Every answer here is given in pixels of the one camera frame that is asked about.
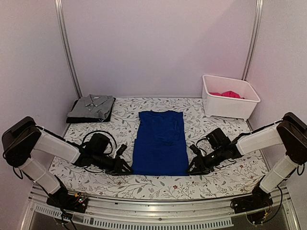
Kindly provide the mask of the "blue t-shirt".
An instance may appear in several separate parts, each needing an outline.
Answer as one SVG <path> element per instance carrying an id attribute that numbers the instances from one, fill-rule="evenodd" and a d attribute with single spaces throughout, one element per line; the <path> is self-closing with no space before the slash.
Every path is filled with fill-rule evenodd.
<path id="1" fill-rule="evenodd" d="M 189 165 L 182 112 L 142 111 L 134 141 L 135 175 L 187 176 Z"/>

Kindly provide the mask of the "grey shirt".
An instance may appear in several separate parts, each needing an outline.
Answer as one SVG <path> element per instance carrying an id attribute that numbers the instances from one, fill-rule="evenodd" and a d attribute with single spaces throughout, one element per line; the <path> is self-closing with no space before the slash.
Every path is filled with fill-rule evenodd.
<path id="1" fill-rule="evenodd" d="M 106 119 L 115 101 L 113 96 L 89 94 L 80 98 L 68 117 Z"/>

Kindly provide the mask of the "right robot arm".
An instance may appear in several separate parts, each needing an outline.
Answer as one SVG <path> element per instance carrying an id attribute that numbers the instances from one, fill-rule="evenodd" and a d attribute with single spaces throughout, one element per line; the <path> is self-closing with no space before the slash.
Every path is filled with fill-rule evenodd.
<path id="1" fill-rule="evenodd" d="M 248 199 L 252 209 L 263 205 L 267 196 L 286 180 L 294 170 L 307 162 L 307 125 L 292 112 L 269 125 L 230 139 L 217 128 L 204 137 L 212 152 L 204 153 L 197 144 L 189 149 L 195 157 L 187 168 L 189 175 L 206 175 L 225 160 L 236 160 L 260 150 L 284 150 L 276 157 L 276 163 L 253 188 Z"/>

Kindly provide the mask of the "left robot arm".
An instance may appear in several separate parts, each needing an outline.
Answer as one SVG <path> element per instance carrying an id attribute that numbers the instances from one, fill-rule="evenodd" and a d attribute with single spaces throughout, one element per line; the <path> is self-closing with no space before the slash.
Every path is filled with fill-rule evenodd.
<path id="1" fill-rule="evenodd" d="M 14 169 L 38 184 L 61 208 L 71 204 L 64 183 L 37 161 L 33 154 L 41 152 L 79 167 L 96 166 L 111 175 L 129 175 L 132 168 L 121 158 L 127 146 L 118 146 L 106 131 L 93 131 L 86 135 L 88 141 L 77 144 L 36 124 L 26 116 L 1 136 L 3 158 Z"/>

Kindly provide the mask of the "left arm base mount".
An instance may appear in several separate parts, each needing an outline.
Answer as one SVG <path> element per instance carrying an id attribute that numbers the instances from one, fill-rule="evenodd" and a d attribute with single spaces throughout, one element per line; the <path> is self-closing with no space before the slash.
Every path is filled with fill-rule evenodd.
<path id="1" fill-rule="evenodd" d="M 54 194 L 48 194 L 47 204 L 78 213 L 85 213 L 88 205 L 88 195 L 78 192 L 70 195 L 67 190 L 58 190 Z"/>

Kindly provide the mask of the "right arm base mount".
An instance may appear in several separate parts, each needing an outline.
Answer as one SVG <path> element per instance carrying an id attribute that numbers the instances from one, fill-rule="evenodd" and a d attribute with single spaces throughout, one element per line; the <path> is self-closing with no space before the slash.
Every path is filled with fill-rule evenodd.
<path id="1" fill-rule="evenodd" d="M 271 194 L 251 194 L 231 200 L 230 207 L 235 214 L 245 213 L 249 223 L 263 224 L 272 210 Z"/>

